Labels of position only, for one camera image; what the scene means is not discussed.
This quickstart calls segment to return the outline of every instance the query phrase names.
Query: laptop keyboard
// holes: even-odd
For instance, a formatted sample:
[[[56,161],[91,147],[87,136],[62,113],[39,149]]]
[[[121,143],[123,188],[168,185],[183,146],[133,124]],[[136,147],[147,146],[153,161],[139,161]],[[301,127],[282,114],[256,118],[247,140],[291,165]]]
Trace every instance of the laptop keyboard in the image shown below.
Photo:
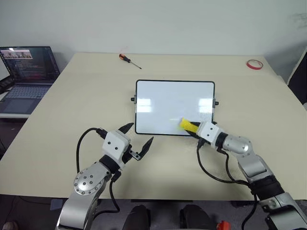
[[[15,86],[12,88],[6,98],[37,98],[42,99],[49,87],[21,87]]]

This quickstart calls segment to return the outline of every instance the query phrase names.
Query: yellow sponge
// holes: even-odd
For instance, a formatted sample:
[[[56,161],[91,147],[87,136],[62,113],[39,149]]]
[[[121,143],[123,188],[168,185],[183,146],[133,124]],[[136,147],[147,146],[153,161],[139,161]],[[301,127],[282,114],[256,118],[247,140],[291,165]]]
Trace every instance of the yellow sponge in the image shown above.
[[[196,125],[193,125],[190,121],[186,120],[186,119],[182,119],[180,122],[180,127],[184,128],[186,131],[190,131],[193,133],[196,133],[198,127]]]

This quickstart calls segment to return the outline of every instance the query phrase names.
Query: table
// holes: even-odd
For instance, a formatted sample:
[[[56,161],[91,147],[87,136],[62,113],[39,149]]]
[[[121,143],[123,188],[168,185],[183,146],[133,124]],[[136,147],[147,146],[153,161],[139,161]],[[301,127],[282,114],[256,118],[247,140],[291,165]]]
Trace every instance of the table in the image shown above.
[[[307,114],[263,57],[128,55],[77,53],[31,114],[0,161],[0,193],[68,197],[76,175],[75,150],[90,127],[113,130],[134,121],[130,101],[138,79],[214,81],[220,105],[214,120],[226,132],[248,137],[294,199],[307,198]],[[249,59],[263,62],[249,69]],[[140,150],[150,135],[128,135]],[[103,140],[89,133],[80,149],[80,168],[101,158]],[[222,184],[197,163],[196,140],[155,136],[147,155],[131,160],[114,184],[116,198],[247,200],[244,186]],[[202,161],[211,173],[226,178],[225,158],[205,146]],[[230,171],[243,179],[237,161]],[[106,189],[101,197],[109,197]]]

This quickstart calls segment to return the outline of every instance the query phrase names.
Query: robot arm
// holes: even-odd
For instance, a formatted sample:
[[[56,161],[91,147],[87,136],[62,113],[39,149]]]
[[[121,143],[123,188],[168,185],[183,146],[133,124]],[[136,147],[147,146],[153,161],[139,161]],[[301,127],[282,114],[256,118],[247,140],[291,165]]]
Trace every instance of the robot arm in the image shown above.
[[[129,123],[119,130],[106,132],[99,129],[97,133],[105,139],[103,157],[90,167],[78,172],[73,182],[73,191],[61,211],[56,230],[84,229],[89,230],[96,213],[99,196],[106,183],[115,182],[121,175],[125,164],[133,157],[141,160],[153,141],[151,138],[140,153],[131,149],[130,139],[125,133],[131,128]]]
[[[254,153],[251,142],[225,133],[218,126],[202,122],[196,134],[215,149],[230,151],[269,215],[266,222],[272,230],[307,229],[307,218],[289,193],[286,193],[264,160]]]

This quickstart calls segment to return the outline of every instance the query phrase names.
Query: orange screwdriver handle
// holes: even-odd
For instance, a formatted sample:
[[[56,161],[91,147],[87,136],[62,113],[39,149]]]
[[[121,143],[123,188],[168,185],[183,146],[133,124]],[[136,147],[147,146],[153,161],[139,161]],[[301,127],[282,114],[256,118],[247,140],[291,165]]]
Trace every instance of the orange screwdriver handle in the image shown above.
[[[119,58],[122,59],[122,60],[124,60],[124,61],[126,61],[126,62],[128,62],[128,63],[131,62],[131,60],[130,60],[129,58],[127,58],[127,57],[126,57],[125,55],[123,55],[123,54],[120,54],[120,55],[119,55]]]

